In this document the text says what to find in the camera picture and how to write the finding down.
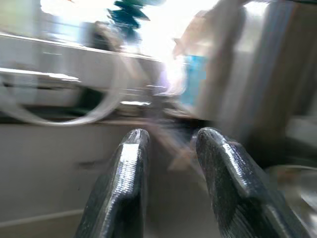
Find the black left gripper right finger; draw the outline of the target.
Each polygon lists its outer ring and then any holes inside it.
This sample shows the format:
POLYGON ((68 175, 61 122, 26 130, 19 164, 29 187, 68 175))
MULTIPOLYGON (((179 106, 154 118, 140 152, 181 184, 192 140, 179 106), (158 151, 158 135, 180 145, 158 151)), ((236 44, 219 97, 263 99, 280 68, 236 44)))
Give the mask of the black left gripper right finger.
POLYGON ((204 127, 197 133, 195 151, 222 238, 310 238, 240 143, 204 127))

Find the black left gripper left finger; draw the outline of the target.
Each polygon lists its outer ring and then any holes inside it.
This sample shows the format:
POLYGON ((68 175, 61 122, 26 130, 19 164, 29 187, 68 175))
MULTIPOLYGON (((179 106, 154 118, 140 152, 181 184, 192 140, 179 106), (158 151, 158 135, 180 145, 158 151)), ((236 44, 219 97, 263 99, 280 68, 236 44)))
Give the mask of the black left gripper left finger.
POLYGON ((75 238, 143 238, 150 136, 133 129, 120 142, 107 171, 96 180, 75 238))

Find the steel bowl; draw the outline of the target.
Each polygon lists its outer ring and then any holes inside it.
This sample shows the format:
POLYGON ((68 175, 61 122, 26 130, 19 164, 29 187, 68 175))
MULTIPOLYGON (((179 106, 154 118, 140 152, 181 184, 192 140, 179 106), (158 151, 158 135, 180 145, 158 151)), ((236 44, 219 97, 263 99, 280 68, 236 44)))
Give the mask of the steel bowl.
POLYGON ((278 165, 265 170, 311 238, 317 238, 317 168, 278 165))

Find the stainless steel sink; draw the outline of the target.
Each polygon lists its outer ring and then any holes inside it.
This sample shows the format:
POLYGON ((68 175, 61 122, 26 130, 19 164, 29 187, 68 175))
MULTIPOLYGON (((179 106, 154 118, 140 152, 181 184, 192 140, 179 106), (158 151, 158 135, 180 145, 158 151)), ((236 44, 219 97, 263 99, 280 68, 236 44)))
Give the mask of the stainless steel sink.
MULTIPOLYGON (((73 238, 97 177, 129 126, 0 126, 0 238, 73 238)), ((154 132, 146 238, 218 234, 208 195, 154 132)))

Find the white looped water tube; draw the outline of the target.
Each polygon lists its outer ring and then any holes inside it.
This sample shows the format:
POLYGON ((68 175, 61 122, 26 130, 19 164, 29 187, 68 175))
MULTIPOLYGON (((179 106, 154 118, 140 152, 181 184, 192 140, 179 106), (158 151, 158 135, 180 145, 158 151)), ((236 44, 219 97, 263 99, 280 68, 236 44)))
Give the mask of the white looped water tube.
POLYGON ((70 121, 56 122, 49 121, 40 118, 20 104, 17 103, 16 99, 6 89, 2 79, 0 78, 0 108, 1 110, 12 118, 17 120, 32 123, 42 126, 80 126, 85 124, 90 124, 102 120, 107 117, 112 111, 119 105, 123 98, 122 90, 127 89, 128 78, 125 76, 120 76, 120 73, 133 74, 131 70, 131 64, 122 54, 117 54, 114 58, 114 66, 116 67, 114 78, 112 80, 112 86, 109 95, 104 98, 92 111, 83 117, 76 118, 70 121))

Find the dark green scrub sponge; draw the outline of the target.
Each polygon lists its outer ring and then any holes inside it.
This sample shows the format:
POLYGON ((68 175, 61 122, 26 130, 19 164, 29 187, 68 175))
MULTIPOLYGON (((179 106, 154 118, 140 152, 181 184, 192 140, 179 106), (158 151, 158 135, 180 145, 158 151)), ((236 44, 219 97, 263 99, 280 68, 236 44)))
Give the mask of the dark green scrub sponge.
POLYGON ((80 91, 79 99, 72 112, 75 115, 83 116, 95 109, 104 97, 105 94, 103 92, 93 88, 84 87, 80 91))

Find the white container blue label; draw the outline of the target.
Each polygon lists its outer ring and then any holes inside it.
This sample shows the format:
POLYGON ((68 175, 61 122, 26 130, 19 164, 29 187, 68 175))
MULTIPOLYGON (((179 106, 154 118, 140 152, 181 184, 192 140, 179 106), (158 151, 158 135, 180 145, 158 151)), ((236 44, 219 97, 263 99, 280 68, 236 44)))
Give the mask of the white container blue label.
POLYGON ((184 89, 179 96, 181 106, 191 114, 195 114, 201 83, 206 80, 207 58, 204 56, 185 56, 184 89))

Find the blue bottle brush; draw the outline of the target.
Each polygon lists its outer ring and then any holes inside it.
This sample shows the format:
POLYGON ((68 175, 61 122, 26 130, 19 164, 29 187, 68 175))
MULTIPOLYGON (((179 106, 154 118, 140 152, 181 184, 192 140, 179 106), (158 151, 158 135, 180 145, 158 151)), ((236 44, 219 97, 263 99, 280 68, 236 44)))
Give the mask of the blue bottle brush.
POLYGON ((107 9, 111 19, 120 27, 139 29, 138 20, 150 21, 150 18, 142 12, 147 5, 147 0, 115 0, 116 9, 107 9))

